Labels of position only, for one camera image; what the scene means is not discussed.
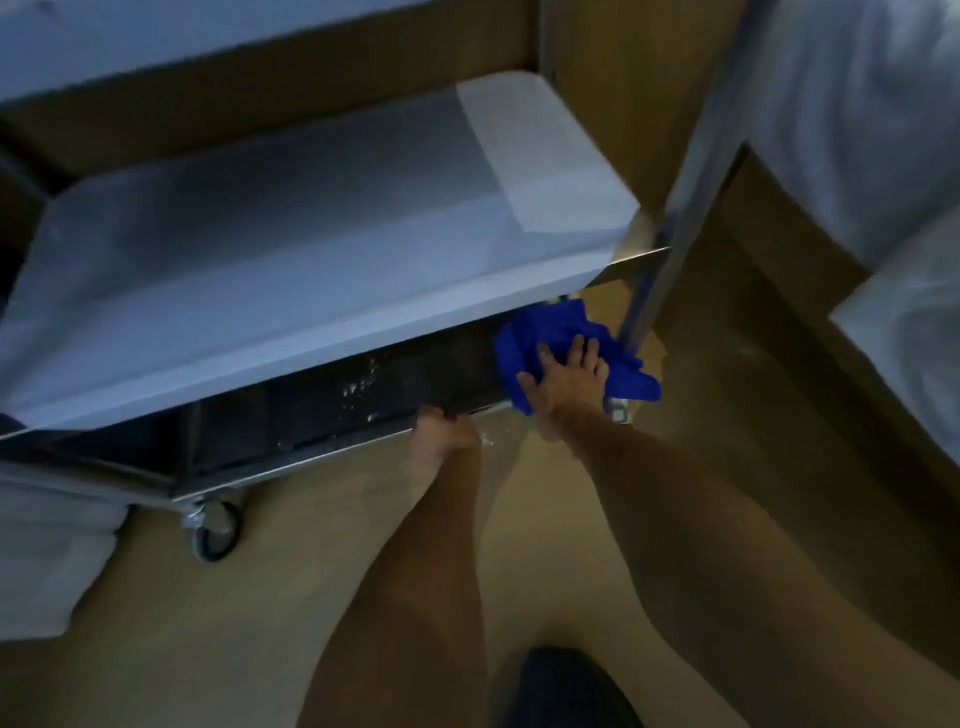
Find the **forearm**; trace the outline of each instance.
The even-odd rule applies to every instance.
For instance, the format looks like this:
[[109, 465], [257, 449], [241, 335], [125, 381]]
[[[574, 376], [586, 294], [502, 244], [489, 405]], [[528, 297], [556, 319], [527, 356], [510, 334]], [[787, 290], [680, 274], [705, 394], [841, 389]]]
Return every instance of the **forearm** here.
[[479, 483], [479, 450], [446, 459], [330, 638], [300, 728], [486, 719], [473, 536]]
[[599, 413], [558, 417], [662, 635], [751, 724], [938, 725], [957, 685], [891, 638], [754, 501]]

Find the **floor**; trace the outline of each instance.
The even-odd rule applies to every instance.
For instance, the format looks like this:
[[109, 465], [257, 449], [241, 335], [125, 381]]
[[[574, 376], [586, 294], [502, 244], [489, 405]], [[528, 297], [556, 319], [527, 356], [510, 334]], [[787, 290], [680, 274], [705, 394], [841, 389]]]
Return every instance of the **floor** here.
[[[615, 324], [627, 293], [611, 284], [585, 298]], [[838, 588], [958, 674], [960, 643], [944, 639], [960, 613], [957, 569], [764, 348], [753, 312], [776, 304], [723, 234], [709, 235], [645, 346], [666, 394], [636, 426], [756, 497]], [[513, 412], [483, 429], [477, 527], [494, 713], [524, 652], [559, 643], [593, 655], [650, 728], [745, 725], [645, 617], [563, 444]], [[16, 665], [0, 670], [0, 723], [292, 726], [325, 640], [423, 480], [396, 440], [258, 488], [240, 547], [215, 567], [191, 559], [175, 519], [136, 513], [68, 634], [0, 653]]]

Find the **blue microfiber towel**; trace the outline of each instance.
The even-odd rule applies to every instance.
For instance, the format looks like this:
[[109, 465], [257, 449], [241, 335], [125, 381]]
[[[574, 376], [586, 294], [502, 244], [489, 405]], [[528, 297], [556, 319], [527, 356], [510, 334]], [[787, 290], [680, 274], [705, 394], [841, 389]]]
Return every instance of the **blue microfiber towel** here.
[[543, 367], [537, 357], [537, 343], [543, 342], [561, 364], [573, 344], [573, 337], [582, 334], [585, 341], [600, 342], [600, 356], [610, 365], [607, 397], [621, 400], [658, 401], [660, 383], [640, 370], [643, 362], [629, 356], [611, 336], [610, 330], [587, 319], [587, 307], [576, 299], [560, 303], [539, 303], [520, 311], [514, 319], [493, 338], [496, 361], [503, 383], [510, 392], [514, 406], [525, 415], [533, 409], [516, 381], [520, 372], [529, 372], [543, 379]]

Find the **white plastic tray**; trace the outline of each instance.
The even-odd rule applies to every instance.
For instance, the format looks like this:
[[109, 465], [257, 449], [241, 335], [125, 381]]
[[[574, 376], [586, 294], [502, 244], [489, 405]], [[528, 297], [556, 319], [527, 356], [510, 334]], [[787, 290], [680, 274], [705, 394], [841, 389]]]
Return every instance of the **white plastic tray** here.
[[0, 0], [0, 104], [427, 0]]
[[637, 207], [520, 72], [89, 178], [0, 321], [0, 413], [111, 425], [569, 293]]

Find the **person's left hand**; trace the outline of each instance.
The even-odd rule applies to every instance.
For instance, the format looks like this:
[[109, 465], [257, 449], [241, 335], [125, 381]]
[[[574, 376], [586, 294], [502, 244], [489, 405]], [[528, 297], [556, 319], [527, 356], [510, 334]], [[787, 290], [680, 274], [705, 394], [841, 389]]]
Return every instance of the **person's left hand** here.
[[423, 407], [414, 427], [414, 460], [443, 462], [461, 451], [480, 450], [480, 433], [467, 415], [448, 419], [438, 407]]

